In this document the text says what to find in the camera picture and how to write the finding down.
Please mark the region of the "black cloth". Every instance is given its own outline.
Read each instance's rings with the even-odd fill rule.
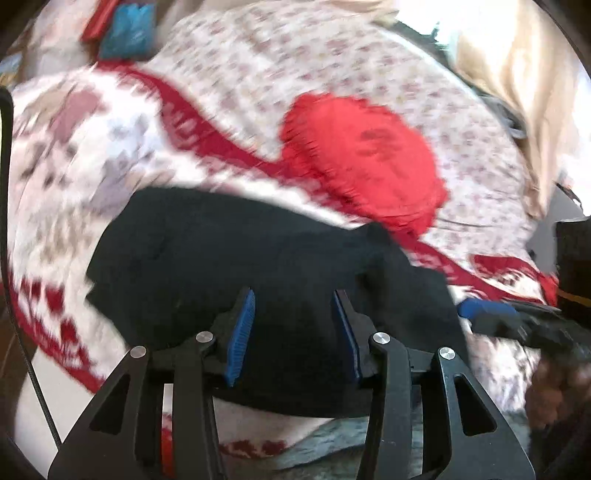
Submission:
[[[130,345],[178,345],[229,310],[243,286],[256,315],[242,375],[216,396],[314,417],[369,413],[346,382],[330,299],[344,288],[379,330],[407,347],[467,347],[444,277],[410,265],[389,233],[352,231],[240,197],[189,189],[135,193],[87,271],[87,299]]]

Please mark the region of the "black cable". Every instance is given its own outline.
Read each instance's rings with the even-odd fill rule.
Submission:
[[[18,346],[21,350],[21,355],[27,366],[29,378],[35,389],[37,400],[41,405],[43,415],[47,422],[47,426],[51,431],[51,436],[56,443],[57,448],[61,446],[61,439],[57,433],[56,424],[53,421],[47,402],[41,391],[37,374],[33,368],[31,361],[25,350],[22,341],[21,331],[17,325],[12,308],[12,297],[9,290],[10,276],[8,273],[8,179],[10,172],[10,153],[12,148],[12,125],[14,123],[14,105],[12,103],[12,96],[4,87],[0,87],[0,115],[2,121],[2,148],[0,150],[0,273],[2,274],[2,285],[4,287],[4,297],[6,298],[6,307],[8,309],[8,317],[10,323],[17,336]]]

